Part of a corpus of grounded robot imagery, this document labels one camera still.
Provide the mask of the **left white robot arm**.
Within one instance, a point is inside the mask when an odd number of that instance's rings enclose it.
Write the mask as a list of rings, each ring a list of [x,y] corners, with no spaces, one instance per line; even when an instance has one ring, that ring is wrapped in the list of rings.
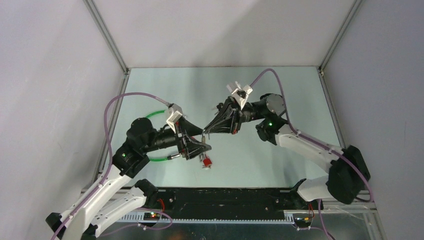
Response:
[[[117,220],[137,208],[153,208],[158,202],[158,188],[147,179],[138,180],[124,196],[110,203],[112,196],[129,183],[151,161],[148,153],[176,146],[178,155],[187,160],[196,158],[212,147],[198,141],[203,130],[185,118],[173,127],[156,130],[146,117],[134,120],[126,132],[125,142],[112,157],[104,173],[69,209],[52,212],[46,223],[54,232],[52,239],[63,240],[72,232],[81,240],[94,240]]]

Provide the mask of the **black keys bunch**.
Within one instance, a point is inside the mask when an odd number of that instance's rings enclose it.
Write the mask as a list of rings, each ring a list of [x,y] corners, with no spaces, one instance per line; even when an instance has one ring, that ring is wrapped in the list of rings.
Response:
[[[216,106],[214,106],[211,110],[213,111],[214,115],[217,115],[221,109],[223,108],[224,104],[222,102],[218,103]]]

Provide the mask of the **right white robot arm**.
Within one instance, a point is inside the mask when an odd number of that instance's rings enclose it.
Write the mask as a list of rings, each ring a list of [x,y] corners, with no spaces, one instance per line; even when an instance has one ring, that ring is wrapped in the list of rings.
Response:
[[[326,176],[302,179],[291,189],[295,208],[304,209],[318,199],[334,198],[346,205],[359,200],[371,178],[361,151],[352,145],[331,145],[294,129],[283,117],[287,111],[281,95],[267,93],[244,106],[229,96],[216,107],[218,113],[203,129],[205,134],[236,134],[243,123],[259,120],[255,129],[262,141],[292,150],[326,172]]]

